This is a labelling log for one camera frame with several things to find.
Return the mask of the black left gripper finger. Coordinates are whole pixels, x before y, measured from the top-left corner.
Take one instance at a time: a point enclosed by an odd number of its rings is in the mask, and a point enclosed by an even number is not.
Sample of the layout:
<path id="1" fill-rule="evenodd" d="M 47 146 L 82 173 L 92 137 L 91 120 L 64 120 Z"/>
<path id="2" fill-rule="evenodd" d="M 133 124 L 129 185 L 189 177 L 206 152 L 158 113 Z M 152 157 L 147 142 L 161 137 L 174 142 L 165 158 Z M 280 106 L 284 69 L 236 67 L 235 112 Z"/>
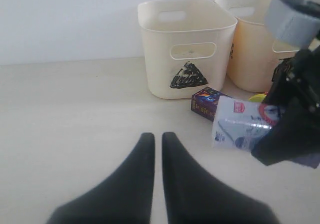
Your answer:
<path id="1" fill-rule="evenodd" d="M 305 109 L 293 99 L 277 124 L 255 145 L 251 155 L 266 166 L 320 153 L 320 110 Z"/>

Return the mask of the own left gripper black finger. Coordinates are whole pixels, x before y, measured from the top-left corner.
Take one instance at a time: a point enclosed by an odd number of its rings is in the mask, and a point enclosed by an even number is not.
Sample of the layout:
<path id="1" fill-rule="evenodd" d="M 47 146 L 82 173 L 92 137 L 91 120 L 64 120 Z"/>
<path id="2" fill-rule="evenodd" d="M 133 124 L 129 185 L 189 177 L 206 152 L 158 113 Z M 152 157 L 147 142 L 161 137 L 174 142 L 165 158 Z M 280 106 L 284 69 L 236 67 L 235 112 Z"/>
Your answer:
<path id="1" fill-rule="evenodd" d="M 58 207 L 49 224 L 148 224 L 155 180 L 155 136 L 141 134 L 122 164 L 99 185 Z"/>
<path id="2" fill-rule="evenodd" d="M 206 171 L 174 132 L 162 135 L 162 179 L 170 224 L 256 224 L 253 199 Z"/>

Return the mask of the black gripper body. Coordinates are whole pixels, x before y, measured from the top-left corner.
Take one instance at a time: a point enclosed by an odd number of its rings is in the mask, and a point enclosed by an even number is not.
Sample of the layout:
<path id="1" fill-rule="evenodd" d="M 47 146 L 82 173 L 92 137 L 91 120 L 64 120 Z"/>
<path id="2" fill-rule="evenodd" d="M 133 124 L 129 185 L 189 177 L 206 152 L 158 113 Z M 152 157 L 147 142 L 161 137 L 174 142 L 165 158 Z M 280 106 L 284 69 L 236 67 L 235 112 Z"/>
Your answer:
<path id="1" fill-rule="evenodd" d="M 285 58 L 274 69 L 272 85 L 264 103 L 276 107 L 277 122 L 285 111 L 301 112 L 310 124 L 320 123 L 320 49 L 301 49 L 294 57 Z"/>

